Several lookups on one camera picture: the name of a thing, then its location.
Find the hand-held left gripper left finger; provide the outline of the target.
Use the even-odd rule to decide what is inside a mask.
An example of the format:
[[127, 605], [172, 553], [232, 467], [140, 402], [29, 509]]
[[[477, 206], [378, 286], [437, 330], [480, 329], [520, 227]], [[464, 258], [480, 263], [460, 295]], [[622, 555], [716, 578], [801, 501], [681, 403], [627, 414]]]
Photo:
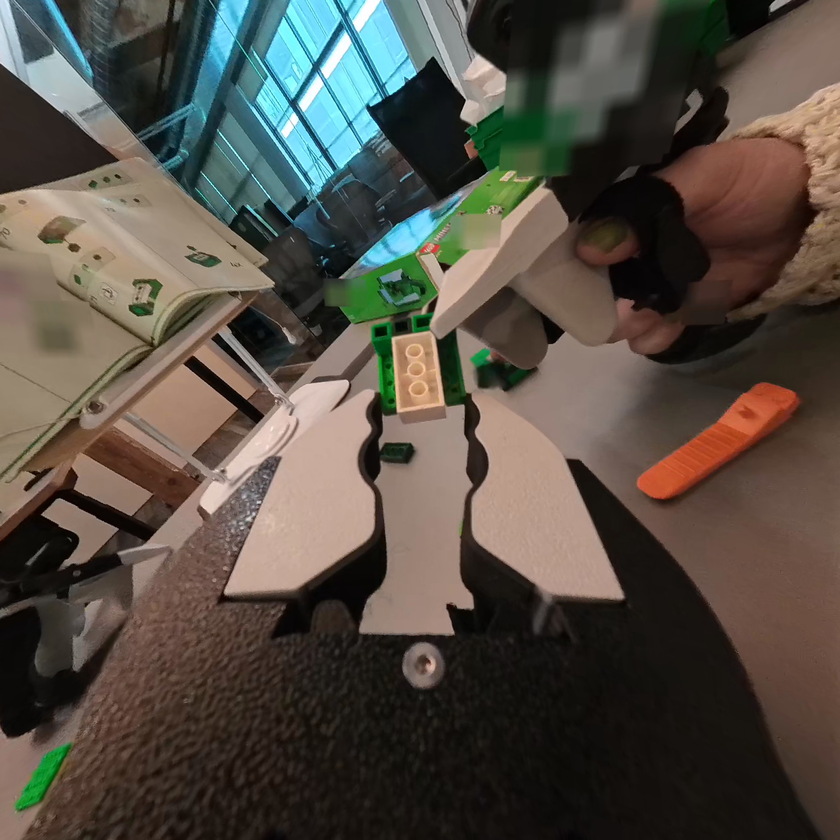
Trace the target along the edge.
[[386, 572], [382, 403], [362, 391], [280, 456], [224, 588], [233, 601], [335, 600], [363, 611]]

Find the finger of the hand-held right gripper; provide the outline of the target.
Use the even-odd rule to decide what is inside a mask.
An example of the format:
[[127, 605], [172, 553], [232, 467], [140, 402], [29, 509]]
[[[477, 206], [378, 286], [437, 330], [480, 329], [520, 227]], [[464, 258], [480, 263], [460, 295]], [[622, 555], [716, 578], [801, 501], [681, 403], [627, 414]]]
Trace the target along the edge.
[[501, 219], [497, 247], [468, 251], [445, 273], [430, 331], [444, 337], [527, 270], [567, 229], [551, 189], [540, 186]]
[[608, 276], [578, 259], [515, 276], [481, 304], [460, 328], [504, 361], [539, 366], [553, 339], [549, 327], [586, 347], [608, 343], [617, 325]]

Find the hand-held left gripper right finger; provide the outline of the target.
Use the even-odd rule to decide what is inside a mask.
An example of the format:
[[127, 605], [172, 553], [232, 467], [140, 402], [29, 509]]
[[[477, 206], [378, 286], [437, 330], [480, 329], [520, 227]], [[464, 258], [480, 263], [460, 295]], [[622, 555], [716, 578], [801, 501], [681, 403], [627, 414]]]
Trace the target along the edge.
[[494, 396], [465, 402], [461, 579], [479, 613], [622, 604], [623, 588], [566, 458]]

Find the dark green lego brick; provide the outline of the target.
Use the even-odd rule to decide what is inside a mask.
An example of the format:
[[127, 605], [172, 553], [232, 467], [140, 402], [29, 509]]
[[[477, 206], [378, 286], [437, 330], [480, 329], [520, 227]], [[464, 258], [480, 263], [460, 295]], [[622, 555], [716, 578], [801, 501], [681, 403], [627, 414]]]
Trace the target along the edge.
[[475, 373], [476, 388], [480, 390], [499, 389], [508, 392], [538, 372], [537, 367], [522, 369], [506, 360], [497, 359], [488, 349], [474, 353], [469, 361]]

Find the green and white lego assembly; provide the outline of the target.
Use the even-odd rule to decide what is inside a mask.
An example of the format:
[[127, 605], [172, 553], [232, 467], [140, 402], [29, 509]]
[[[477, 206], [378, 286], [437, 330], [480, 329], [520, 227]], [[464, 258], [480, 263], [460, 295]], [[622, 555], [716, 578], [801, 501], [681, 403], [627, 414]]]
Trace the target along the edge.
[[420, 313], [371, 327], [382, 414], [405, 424], [445, 418], [466, 399], [456, 332], [438, 339], [432, 320]]

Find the person's right forearm knit sleeve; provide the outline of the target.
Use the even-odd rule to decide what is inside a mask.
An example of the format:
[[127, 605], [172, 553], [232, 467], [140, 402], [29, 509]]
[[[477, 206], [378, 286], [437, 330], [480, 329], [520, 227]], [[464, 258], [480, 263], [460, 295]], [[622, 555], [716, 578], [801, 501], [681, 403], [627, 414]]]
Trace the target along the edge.
[[825, 87], [790, 111], [730, 133], [728, 140], [777, 139], [801, 147], [814, 213], [794, 256], [772, 287], [729, 312], [729, 322], [756, 319], [782, 306], [823, 306], [839, 299], [839, 85]]

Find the green lego box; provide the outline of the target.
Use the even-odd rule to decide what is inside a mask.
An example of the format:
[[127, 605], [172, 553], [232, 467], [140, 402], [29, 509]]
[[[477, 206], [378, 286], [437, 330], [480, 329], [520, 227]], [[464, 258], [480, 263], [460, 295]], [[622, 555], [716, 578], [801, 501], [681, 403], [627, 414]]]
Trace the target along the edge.
[[381, 321], [420, 311], [436, 298], [442, 281], [429, 276], [422, 258], [445, 270], [466, 250], [453, 233], [464, 215], [505, 217], [540, 179], [494, 168], [444, 200], [394, 226], [341, 277], [324, 282], [327, 306], [351, 323]]

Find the orange lego brick separator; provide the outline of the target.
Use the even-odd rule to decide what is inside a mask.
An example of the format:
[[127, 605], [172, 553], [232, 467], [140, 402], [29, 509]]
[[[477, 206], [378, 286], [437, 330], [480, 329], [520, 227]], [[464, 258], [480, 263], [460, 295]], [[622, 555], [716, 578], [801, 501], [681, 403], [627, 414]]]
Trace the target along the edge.
[[713, 425], [647, 469], [637, 488], [657, 501], [682, 496], [786, 423], [800, 404], [789, 389], [754, 385]]

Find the lego instruction booklet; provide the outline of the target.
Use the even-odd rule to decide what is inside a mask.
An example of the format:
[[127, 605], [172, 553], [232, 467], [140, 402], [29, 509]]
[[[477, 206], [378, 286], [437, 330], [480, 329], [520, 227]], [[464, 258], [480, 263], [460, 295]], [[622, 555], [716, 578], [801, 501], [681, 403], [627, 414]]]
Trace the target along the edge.
[[265, 258], [140, 158], [1, 197], [1, 466], [27, 462]]

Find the flat bright green lego plate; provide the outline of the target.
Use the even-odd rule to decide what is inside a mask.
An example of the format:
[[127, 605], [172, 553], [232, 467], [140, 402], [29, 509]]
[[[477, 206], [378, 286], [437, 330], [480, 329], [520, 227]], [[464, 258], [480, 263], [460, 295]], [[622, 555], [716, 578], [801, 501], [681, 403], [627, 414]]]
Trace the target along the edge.
[[39, 805], [46, 798], [73, 746], [72, 742], [66, 742], [42, 756], [14, 803], [17, 813]]

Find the person's right hand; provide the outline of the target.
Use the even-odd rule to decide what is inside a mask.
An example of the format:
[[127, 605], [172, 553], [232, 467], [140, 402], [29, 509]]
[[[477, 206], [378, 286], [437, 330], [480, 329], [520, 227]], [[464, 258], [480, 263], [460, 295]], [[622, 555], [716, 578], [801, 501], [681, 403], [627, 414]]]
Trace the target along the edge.
[[[655, 174], [679, 194], [686, 225], [703, 243], [710, 267], [696, 292], [728, 312], [750, 303], [777, 281], [813, 219], [810, 171], [799, 145], [779, 139], [730, 140], [688, 150]], [[599, 213], [581, 225], [579, 259], [610, 266], [637, 255], [636, 230], [624, 216]], [[684, 332], [688, 315], [667, 318], [631, 301], [616, 304], [608, 343], [636, 354], [666, 351]]]

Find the white acrylic book stand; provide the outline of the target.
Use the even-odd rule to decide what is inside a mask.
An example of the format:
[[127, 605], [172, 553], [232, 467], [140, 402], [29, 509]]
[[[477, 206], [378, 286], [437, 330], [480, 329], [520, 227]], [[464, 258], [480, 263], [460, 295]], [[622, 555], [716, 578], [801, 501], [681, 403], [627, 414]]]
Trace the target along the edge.
[[[341, 371], [327, 374], [328, 363], [336, 364], [340, 359], [331, 350], [325, 350], [315, 361], [298, 366], [302, 373], [290, 392], [284, 392], [273, 375], [235, 339], [228, 326], [231, 320], [232, 317], [222, 320], [211, 312], [204, 313], [175, 337], [171, 349], [156, 350], [116, 385], [106, 389], [94, 401], [100, 404], [100, 413], [85, 414], [78, 422], [78, 432], [85, 438], [77, 446], [78, 452], [175, 508], [187, 501], [187, 491], [202, 490], [196, 509], [205, 520], [267, 458], [280, 455], [321, 417], [338, 407], [350, 392], [353, 376], [370, 356], [366, 352], [357, 354], [342, 361]], [[176, 366], [186, 365], [198, 348], [198, 340], [211, 337], [210, 326], [217, 326], [214, 334], [234, 351], [275, 401], [233, 453], [213, 469], [128, 411]]]

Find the wooden side desk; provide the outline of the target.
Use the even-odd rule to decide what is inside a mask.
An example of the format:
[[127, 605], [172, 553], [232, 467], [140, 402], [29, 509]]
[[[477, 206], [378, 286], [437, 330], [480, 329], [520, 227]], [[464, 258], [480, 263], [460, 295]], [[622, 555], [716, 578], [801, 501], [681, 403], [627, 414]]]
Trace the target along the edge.
[[2, 480], [2, 539], [43, 518], [74, 532], [79, 551], [100, 548], [120, 530], [143, 539], [154, 530], [137, 519], [150, 499], [179, 508], [201, 479], [172, 455], [161, 455], [120, 426], [73, 443], [72, 432], [38, 453], [9, 481]]

